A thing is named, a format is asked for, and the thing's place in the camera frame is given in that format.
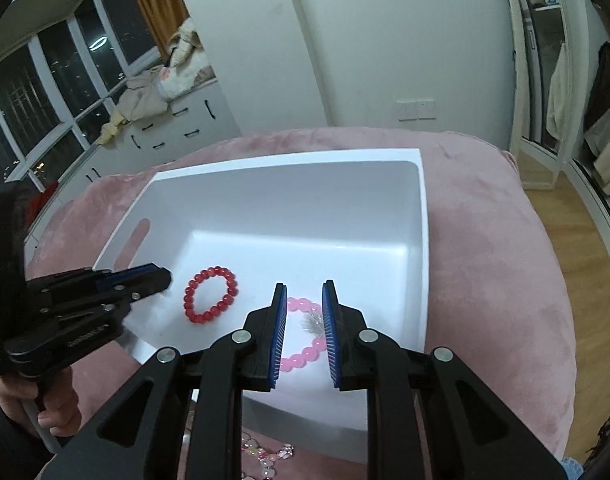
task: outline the pink fuzzy blanket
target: pink fuzzy blanket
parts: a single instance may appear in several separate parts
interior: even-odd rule
[[[157,171],[352,148],[420,148],[430,228],[426,348],[452,348],[560,458],[572,422],[576,379],[565,282],[511,156],[473,137],[372,128],[291,130],[220,142],[140,174],[105,177],[54,216],[28,275],[93,265]],[[74,366],[85,420],[137,367],[116,343]],[[258,439],[277,449],[277,443]],[[366,476],[362,465],[300,447],[293,458],[278,463],[276,471],[280,478],[293,480]]]

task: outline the shelf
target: shelf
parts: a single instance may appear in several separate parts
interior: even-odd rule
[[[560,4],[550,5],[547,7],[537,7],[536,9],[534,9],[534,12],[542,12],[543,10],[551,10],[551,9],[560,9]]]

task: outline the pink jewelry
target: pink jewelry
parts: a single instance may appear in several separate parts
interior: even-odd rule
[[[281,358],[281,372],[289,372],[293,368],[303,368],[307,363],[317,360],[320,352],[327,350],[322,307],[307,298],[287,298],[287,310],[289,312],[296,312],[297,310],[303,312],[305,314],[303,328],[316,337],[311,342],[311,346],[305,346],[299,353],[288,358]]]
[[[278,460],[287,460],[294,455],[294,447],[291,444],[283,444],[282,449],[276,453],[271,453],[259,446],[258,442],[247,433],[241,434],[240,451],[248,455],[255,456],[261,463],[261,474],[263,479],[274,478],[276,470],[274,465]],[[242,480],[254,480],[254,477],[245,473],[240,475]]]
[[[196,289],[202,282],[213,278],[214,276],[222,276],[227,280],[227,293],[223,295],[217,304],[208,308],[202,314],[196,314],[196,312],[194,312],[194,294],[196,293]],[[185,316],[188,317],[189,321],[192,323],[204,324],[213,321],[220,316],[221,312],[226,311],[229,306],[234,303],[234,297],[238,295],[238,282],[235,278],[236,275],[231,272],[231,270],[227,269],[227,267],[216,266],[201,270],[201,272],[189,280],[183,298]]]

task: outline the wall socket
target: wall socket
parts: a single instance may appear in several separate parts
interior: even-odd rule
[[[399,121],[413,121],[416,119],[416,101],[399,99],[394,103],[392,114]]]
[[[416,101],[416,114],[419,119],[435,119],[436,101],[434,99]]]
[[[416,119],[435,119],[436,101],[431,99],[398,99],[394,102],[392,115],[396,120],[415,121]]]

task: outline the pink bead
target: pink bead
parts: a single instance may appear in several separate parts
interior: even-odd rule
[[[293,368],[291,361],[289,359],[281,359],[280,360],[280,371],[281,372],[289,372]]]
[[[308,362],[312,362],[318,359],[318,350],[311,346],[305,346],[301,354],[305,358],[305,361]]]
[[[290,312],[298,310],[298,300],[296,298],[287,298],[287,310]]]
[[[290,362],[294,368],[302,368],[307,363],[303,354],[294,354],[290,357]]]
[[[311,345],[319,352],[327,350],[327,341],[324,337],[317,337],[312,341]]]
[[[298,300],[298,310],[301,312],[311,312],[313,305],[307,298],[300,298]]]

